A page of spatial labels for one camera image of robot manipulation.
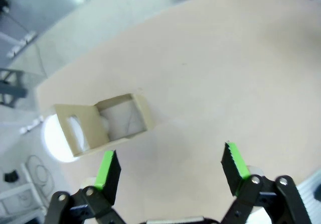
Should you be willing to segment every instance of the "black object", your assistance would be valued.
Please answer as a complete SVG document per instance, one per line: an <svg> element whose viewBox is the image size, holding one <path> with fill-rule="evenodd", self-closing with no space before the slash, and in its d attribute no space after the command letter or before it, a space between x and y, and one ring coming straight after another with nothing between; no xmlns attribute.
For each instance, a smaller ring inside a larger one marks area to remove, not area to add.
<svg viewBox="0 0 321 224"><path fill-rule="evenodd" d="M9 1L8 0L0 0L0 13L3 12L4 7L9 7Z"/></svg>
<svg viewBox="0 0 321 224"><path fill-rule="evenodd" d="M1 105L14 108L19 98L27 96L28 91L23 87L22 84L23 74L24 72L20 70L0 68L0 96L2 97L2 100L0 100ZM15 80L13 82L9 82L8 79L12 75L14 75Z"/></svg>
<svg viewBox="0 0 321 224"><path fill-rule="evenodd" d="M221 163L232 195L238 195L237 192L244 181L238 173L238 169L235 165L229 145L227 143L225 143Z"/></svg>
<svg viewBox="0 0 321 224"><path fill-rule="evenodd" d="M222 164L225 168L224 171L228 172L229 167L224 166L224 161L222 161ZM229 178L233 177L228 175L226 177L230 184ZM106 189L100 191L94 186L80 189L71 196L67 192L58 191L52 196L45 224L80 224L89 218L96 218L98 223L101 224L125 224L124 220L112 208L112 204L107 200L106 194L108 194L107 196L114 196L115 193L107 193ZM270 216L272 223L311 224L294 181L290 176L286 175L277 177L275 181L259 175L251 175L246 180L243 180L239 188L238 197L234 200L221 222L197 217L177 221L146 221L143 223L245 224L254 206L263 207Z"/></svg>
<svg viewBox="0 0 321 224"><path fill-rule="evenodd" d="M106 197L106 200L111 205L115 204L120 172L121 172L121 167L117 158L116 151L114 151L114 154L109 166L109 170L107 173L106 181L101 190L103 195Z"/></svg>
<svg viewBox="0 0 321 224"><path fill-rule="evenodd" d="M12 171L11 173L4 174L4 181L8 183L14 183L19 180L19 175L16 170Z"/></svg>
<svg viewBox="0 0 321 224"><path fill-rule="evenodd" d="M40 222L37 219L32 219L29 222L27 222L26 224L40 224Z"/></svg>
<svg viewBox="0 0 321 224"><path fill-rule="evenodd" d="M311 224L303 201L290 176L275 181L265 176L251 175L224 216L221 224L246 223L254 206L262 206L277 224Z"/></svg>
<svg viewBox="0 0 321 224"><path fill-rule="evenodd" d="M318 201L321 201L321 185L317 187L317 189L314 192L314 198Z"/></svg>

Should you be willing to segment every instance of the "white light fixture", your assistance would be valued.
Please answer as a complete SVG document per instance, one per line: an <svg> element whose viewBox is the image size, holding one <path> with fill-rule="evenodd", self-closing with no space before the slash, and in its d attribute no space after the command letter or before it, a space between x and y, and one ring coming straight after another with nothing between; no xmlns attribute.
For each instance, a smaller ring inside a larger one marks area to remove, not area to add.
<svg viewBox="0 0 321 224"><path fill-rule="evenodd" d="M78 159L78 157L73 156L70 150L69 144L66 140L64 132L62 131L57 115L51 115L46 118L43 125L42 136L43 143L47 147L48 152L55 159L62 162L72 162Z"/></svg>

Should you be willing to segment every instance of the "cable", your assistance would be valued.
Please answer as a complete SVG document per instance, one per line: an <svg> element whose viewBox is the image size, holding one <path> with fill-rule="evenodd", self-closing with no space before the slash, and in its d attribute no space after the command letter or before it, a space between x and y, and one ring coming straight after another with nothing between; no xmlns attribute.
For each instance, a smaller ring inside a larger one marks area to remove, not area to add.
<svg viewBox="0 0 321 224"><path fill-rule="evenodd" d="M33 175L32 170L30 168L32 159L36 159L39 162L39 164L37 164L33 168L33 172L35 173L34 175ZM37 155L30 155L27 158L26 167L30 172L30 175L31 175L32 181L35 184L35 187L37 188L37 190L39 191L41 196L44 197L45 200L48 202L48 206L47 206L47 208L48 208L49 207L49 203L50 203L50 198L49 197L50 197L51 193L53 192L53 190L55 189L55 183L54 183L54 178L53 178L52 174L45 167L43 161ZM40 171L41 170L43 170L44 173L46 173L45 179L41 178L41 175L40 175ZM46 191L45 187L47 187L48 184L49 185L51 184L51 188L49 189L49 191L48 190Z"/></svg>
<svg viewBox="0 0 321 224"><path fill-rule="evenodd" d="M19 21L17 21L15 18L13 18L8 12L4 12L4 14L7 17L9 17L13 22L15 22L18 26L20 26L22 29L24 29L27 33L30 32L30 30L28 30L23 24L21 24ZM44 67L44 62L43 62L42 57L41 57L39 46L38 46L38 44L36 42L34 42L34 45L36 47L36 52L37 52L37 56L38 56L38 59L39 59L39 65L41 67L41 71L43 72L44 76L46 78L48 78L47 72L46 72L45 67Z"/></svg>

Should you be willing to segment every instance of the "gray floor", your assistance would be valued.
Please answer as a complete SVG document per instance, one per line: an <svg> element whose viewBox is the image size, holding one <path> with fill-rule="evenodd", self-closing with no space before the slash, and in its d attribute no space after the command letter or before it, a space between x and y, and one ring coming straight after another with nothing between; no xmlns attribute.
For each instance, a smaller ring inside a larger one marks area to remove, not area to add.
<svg viewBox="0 0 321 224"><path fill-rule="evenodd" d="M10 15L26 29L39 34L89 0L10 0ZM0 17L0 32L21 39L26 31L8 16ZM12 45L0 40L0 67L11 62L6 58Z"/></svg>

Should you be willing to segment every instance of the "green gripper pad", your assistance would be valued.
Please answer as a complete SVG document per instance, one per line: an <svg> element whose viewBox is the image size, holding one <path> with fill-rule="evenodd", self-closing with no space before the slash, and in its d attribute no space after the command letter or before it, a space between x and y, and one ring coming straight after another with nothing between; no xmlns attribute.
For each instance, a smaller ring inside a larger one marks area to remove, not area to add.
<svg viewBox="0 0 321 224"><path fill-rule="evenodd" d="M222 166L232 195L238 196L239 190L250 175L235 143L225 143Z"/></svg>
<svg viewBox="0 0 321 224"><path fill-rule="evenodd" d="M115 204L121 167L115 151L106 151L98 170L94 186L111 205Z"/></svg>

